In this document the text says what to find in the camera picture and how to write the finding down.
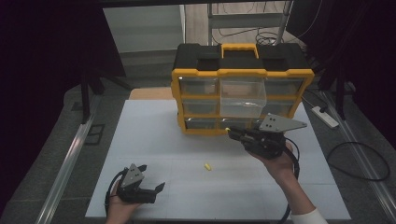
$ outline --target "white sleeve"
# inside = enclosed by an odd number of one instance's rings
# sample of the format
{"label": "white sleeve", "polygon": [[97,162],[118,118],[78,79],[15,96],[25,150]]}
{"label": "white sleeve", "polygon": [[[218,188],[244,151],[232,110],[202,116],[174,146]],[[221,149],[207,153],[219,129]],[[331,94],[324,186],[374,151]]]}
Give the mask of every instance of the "white sleeve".
{"label": "white sleeve", "polygon": [[294,224],[325,224],[327,221],[316,208],[314,211],[303,215],[290,215]]}

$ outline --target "white table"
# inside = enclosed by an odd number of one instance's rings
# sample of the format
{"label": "white table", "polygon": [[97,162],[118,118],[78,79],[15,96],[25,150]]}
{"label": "white table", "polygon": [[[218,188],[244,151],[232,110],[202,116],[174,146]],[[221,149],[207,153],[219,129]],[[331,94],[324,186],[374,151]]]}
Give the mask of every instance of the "white table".
{"label": "white table", "polygon": [[[301,150],[300,183],[326,219],[350,219],[303,105],[294,118],[308,124],[286,134]],[[134,219],[279,220],[287,206],[280,187],[239,142],[183,134],[174,100],[125,102],[86,217],[106,216],[109,183],[131,163],[148,166],[141,188],[166,183],[156,203],[139,207]]]}

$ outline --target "black and yellow toolbox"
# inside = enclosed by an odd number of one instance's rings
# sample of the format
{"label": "black and yellow toolbox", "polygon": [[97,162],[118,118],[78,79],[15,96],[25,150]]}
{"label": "black and yellow toolbox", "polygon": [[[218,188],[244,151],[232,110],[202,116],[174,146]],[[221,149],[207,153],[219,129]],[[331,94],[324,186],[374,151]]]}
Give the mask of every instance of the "black and yellow toolbox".
{"label": "black and yellow toolbox", "polygon": [[183,133],[251,128],[268,113],[293,118],[314,72],[298,44],[181,44],[172,94]]}

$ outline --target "white power strip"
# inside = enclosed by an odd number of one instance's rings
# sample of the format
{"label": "white power strip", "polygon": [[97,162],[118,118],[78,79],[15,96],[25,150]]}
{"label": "white power strip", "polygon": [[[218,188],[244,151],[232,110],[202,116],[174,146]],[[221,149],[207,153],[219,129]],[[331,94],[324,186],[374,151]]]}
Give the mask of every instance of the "white power strip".
{"label": "white power strip", "polygon": [[321,113],[320,112],[320,107],[315,106],[314,108],[311,109],[314,114],[316,114],[323,122],[327,124],[330,128],[335,128],[338,126],[338,122],[335,121],[330,115],[328,115],[326,112]]}

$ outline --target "person's arm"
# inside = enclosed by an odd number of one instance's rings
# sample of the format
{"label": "person's arm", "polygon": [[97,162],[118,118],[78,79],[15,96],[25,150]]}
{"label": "person's arm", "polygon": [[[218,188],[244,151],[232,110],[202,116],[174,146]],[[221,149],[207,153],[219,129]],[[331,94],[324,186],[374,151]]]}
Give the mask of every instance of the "person's arm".
{"label": "person's arm", "polygon": [[[292,151],[292,147],[289,143],[286,144],[286,147]],[[282,188],[288,200],[291,218],[294,223],[327,223],[318,212],[318,209],[312,204],[311,200],[309,200],[300,183],[294,176],[293,162],[286,153],[282,153],[280,157],[272,160],[267,160],[252,153],[250,154],[264,164],[268,173]]]}
{"label": "person's arm", "polygon": [[117,196],[116,182],[110,195],[110,203],[108,207],[106,224],[125,224],[130,218],[134,210],[141,205],[141,203],[125,203]]}

